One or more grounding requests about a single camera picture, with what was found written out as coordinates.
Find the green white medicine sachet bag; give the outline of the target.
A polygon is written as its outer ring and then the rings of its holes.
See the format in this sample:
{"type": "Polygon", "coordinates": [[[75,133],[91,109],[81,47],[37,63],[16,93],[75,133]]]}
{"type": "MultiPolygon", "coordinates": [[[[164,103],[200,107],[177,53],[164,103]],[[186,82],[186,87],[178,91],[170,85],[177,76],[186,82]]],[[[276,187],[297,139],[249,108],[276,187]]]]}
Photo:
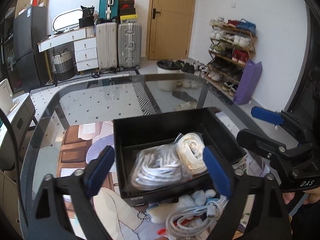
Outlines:
{"type": "MultiPolygon", "coordinates": [[[[242,159],[240,159],[236,164],[233,165],[235,170],[240,169],[244,171],[245,174],[254,177],[264,177],[266,174],[270,172],[270,168],[262,161],[262,164],[259,165],[253,157],[247,153],[242,159]]],[[[242,213],[242,217],[240,219],[238,231],[244,233],[246,226],[248,224],[252,207],[255,200],[255,194],[250,194],[247,197],[246,205],[244,207],[244,211],[242,213]]]]}

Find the bag of speckled white laces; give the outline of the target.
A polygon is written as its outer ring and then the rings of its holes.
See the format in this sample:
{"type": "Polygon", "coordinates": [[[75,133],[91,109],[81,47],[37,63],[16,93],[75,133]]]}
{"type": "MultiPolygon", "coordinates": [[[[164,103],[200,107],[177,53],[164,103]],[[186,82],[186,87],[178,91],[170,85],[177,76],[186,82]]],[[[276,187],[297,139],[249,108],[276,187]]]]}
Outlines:
{"type": "Polygon", "coordinates": [[[165,144],[138,152],[130,183],[135,189],[151,191],[186,182],[192,177],[177,156],[175,144],[165,144]]]}

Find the white plush keychain toy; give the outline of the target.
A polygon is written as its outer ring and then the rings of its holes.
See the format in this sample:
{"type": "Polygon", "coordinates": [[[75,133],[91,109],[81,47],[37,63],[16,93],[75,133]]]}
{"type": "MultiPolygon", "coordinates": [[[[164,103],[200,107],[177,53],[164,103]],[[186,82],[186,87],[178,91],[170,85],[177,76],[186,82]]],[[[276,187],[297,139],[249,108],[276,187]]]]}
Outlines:
{"type": "Polygon", "coordinates": [[[206,201],[216,196],[214,189],[207,191],[198,190],[192,194],[186,194],[178,198],[176,203],[158,203],[149,206],[146,213],[150,220],[155,224],[164,224],[167,217],[172,213],[183,207],[198,207],[206,204],[206,201]]]}

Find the black storage box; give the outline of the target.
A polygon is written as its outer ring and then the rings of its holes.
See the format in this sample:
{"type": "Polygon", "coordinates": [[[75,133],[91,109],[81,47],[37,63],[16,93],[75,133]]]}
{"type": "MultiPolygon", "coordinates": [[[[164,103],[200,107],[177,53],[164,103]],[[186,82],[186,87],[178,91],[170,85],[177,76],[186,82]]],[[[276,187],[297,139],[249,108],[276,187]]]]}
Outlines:
{"type": "Polygon", "coordinates": [[[175,198],[209,183],[206,146],[236,164],[245,156],[215,107],[116,119],[120,196],[130,206],[175,198]]]}

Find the anime print desk mat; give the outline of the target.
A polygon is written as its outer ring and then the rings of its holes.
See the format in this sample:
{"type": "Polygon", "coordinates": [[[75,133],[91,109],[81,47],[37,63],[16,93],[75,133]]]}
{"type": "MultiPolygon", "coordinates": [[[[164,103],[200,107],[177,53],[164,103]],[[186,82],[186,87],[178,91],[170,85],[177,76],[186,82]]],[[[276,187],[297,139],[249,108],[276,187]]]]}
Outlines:
{"type": "MultiPolygon", "coordinates": [[[[240,129],[226,115],[219,120],[236,137],[240,129]]],[[[60,132],[56,142],[61,142],[57,177],[71,175],[77,169],[84,169],[96,159],[105,146],[113,144],[113,124],[111,121],[94,124],[75,125],[60,132]],[[83,133],[84,128],[98,128],[94,133],[83,133]]],[[[68,217],[75,234],[86,239],[74,212],[71,197],[64,195],[68,217]]],[[[112,239],[168,239],[165,224],[155,224],[147,220],[146,209],[154,204],[130,207],[120,196],[117,167],[114,162],[106,176],[100,192],[92,199],[98,217],[109,230],[112,239]]]]}

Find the wooden shoe rack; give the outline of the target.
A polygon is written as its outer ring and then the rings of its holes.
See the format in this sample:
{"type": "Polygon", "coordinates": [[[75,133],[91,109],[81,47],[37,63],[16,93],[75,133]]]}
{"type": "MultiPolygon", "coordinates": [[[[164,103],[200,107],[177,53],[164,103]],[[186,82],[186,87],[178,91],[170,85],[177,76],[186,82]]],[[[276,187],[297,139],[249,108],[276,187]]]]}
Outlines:
{"type": "Polygon", "coordinates": [[[203,70],[204,77],[233,100],[249,59],[255,56],[257,26],[244,18],[225,21],[223,17],[211,19],[209,25],[212,59],[203,70]]]}

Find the grey side cabinet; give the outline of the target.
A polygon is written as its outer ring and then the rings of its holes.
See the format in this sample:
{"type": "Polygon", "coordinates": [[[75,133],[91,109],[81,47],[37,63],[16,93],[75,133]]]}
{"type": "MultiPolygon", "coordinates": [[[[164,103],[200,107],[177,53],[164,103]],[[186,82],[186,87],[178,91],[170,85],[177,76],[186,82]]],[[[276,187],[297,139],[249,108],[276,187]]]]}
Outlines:
{"type": "MultiPolygon", "coordinates": [[[[35,119],[35,106],[31,100],[30,94],[25,93],[13,99],[17,103],[16,107],[7,115],[8,120],[16,136],[18,150],[22,148],[25,135],[35,119]]],[[[14,150],[12,140],[7,128],[1,126],[1,170],[10,171],[15,166],[14,150]]]]}

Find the white trash bin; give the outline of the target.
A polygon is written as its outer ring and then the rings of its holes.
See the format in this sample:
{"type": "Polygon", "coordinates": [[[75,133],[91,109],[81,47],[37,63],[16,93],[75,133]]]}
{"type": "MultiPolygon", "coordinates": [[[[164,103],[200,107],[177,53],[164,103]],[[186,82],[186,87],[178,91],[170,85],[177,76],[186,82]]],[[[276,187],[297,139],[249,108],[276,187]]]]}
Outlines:
{"type": "MultiPolygon", "coordinates": [[[[180,74],[184,62],[180,60],[159,60],[157,64],[157,74],[172,77],[174,74],[180,74]]],[[[178,80],[166,79],[157,81],[157,87],[163,92],[173,92],[177,87],[178,80]]]]}

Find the wooden door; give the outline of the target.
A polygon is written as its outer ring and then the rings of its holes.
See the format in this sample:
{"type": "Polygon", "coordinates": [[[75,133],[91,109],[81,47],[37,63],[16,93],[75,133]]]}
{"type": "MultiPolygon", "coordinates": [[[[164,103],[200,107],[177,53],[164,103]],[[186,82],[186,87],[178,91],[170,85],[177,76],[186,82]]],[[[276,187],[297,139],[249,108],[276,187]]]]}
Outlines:
{"type": "Polygon", "coordinates": [[[195,0],[149,0],[146,58],[178,60],[189,55],[195,0]]]}

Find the woven laundry basket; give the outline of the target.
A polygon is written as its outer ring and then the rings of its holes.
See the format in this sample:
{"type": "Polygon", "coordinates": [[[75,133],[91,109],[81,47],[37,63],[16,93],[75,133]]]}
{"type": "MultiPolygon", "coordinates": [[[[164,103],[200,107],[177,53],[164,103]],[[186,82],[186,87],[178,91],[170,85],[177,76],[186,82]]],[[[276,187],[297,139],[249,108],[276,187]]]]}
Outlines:
{"type": "Polygon", "coordinates": [[[53,50],[52,61],[59,81],[66,81],[75,75],[71,50],[64,49],[63,53],[53,50]]]}

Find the silver aluminium suitcase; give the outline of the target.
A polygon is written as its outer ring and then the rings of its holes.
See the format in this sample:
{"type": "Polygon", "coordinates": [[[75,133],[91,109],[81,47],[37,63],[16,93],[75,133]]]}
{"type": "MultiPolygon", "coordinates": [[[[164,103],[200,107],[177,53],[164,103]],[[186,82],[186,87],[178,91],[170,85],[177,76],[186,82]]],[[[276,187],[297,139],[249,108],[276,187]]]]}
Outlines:
{"type": "Polygon", "coordinates": [[[125,69],[138,69],[142,49],[142,25],[121,23],[118,25],[118,66],[125,69]]]}

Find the white hard suitcase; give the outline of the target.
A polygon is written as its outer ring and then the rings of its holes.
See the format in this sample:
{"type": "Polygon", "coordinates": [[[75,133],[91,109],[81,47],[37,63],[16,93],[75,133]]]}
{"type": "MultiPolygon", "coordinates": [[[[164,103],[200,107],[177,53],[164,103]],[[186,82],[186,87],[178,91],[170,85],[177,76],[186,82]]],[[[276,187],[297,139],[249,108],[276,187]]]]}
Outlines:
{"type": "Polygon", "coordinates": [[[96,27],[98,66],[100,69],[112,69],[118,66],[117,24],[108,22],[96,27]]]}

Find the teal hard suitcase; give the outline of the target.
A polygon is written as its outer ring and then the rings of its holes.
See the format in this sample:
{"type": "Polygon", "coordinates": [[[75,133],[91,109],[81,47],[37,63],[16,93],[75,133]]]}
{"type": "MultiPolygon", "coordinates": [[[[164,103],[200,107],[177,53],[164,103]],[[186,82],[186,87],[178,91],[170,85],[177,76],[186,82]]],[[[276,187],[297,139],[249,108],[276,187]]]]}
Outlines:
{"type": "Polygon", "coordinates": [[[119,22],[119,0],[99,0],[99,20],[119,22]]]}

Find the oval vanity mirror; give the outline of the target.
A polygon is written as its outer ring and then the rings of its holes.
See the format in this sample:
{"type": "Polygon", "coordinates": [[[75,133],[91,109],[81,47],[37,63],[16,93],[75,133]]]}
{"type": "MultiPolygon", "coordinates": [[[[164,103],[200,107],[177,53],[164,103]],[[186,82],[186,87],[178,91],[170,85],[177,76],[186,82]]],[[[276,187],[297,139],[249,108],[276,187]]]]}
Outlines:
{"type": "Polygon", "coordinates": [[[52,31],[59,32],[79,27],[79,20],[82,18],[82,14],[82,10],[77,8],[57,15],[52,21],[52,31]]]}

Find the black handbag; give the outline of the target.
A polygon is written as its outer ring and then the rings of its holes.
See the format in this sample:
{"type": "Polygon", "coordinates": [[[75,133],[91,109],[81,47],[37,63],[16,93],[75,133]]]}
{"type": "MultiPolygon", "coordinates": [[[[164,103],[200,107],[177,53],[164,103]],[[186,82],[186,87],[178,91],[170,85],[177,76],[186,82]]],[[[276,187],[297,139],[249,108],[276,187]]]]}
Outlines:
{"type": "Polygon", "coordinates": [[[80,6],[82,10],[82,18],[79,19],[79,28],[90,27],[94,25],[94,6],[80,6]]]}

